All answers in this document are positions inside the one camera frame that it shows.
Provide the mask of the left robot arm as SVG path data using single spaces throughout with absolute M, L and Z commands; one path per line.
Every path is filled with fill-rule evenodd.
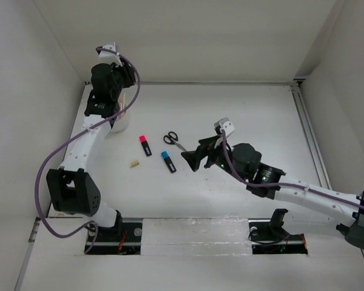
M 58 169 L 50 169 L 46 180 L 53 208 L 58 212 L 85 215 L 95 221 L 109 240 L 123 234 L 119 211 L 101 199 L 101 192 L 89 170 L 96 161 L 101 145 L 116 123 L 121 109 L 119 97 L 124 88 L 135 84 L 134 70 L 127 63 L 100 63 L 91 69 L 91 83 L 79 137 Z

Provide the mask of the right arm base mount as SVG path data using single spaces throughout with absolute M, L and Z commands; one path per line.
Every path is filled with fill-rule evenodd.
M 287 209 L 275 209 L 269 219 L 248 220 L 253 255 L 308 254 L 304 234 L 291 235 L 283 228 L 287 213 Z

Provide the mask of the pink clear pen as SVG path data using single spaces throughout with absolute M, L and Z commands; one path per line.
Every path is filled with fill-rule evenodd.
M 123 96 L 120 96 L 119 98 L 119 106 L 120 106 L 120 111 L 122 111 L 124 109 L 124 97 Z

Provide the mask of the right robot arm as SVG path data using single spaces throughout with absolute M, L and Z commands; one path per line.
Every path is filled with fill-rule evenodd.
M 198 143 L 196 150 L 181 152 L 193 171 L 197 171 L 201 160 L 205 159 L 206 168 L 218 166 L 255 196 L 322 213 L 326 216 L 325 222 L 308 219 L 300 224 L 309 224 L 319 232 L 331 228 L 350 245 L 364 250 L 364 191 L 355 196 L 290 179 L 283 170 L 262 163 L 261 153 L 250 144 L 231 147 L 220 136 L 201 139 Z

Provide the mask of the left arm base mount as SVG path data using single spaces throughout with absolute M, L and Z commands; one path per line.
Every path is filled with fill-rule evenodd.
M 123 218 L 121 233 L 95 226 L 87 228 L 84 251 L 87 255 L 140 255 L 143 219 Z

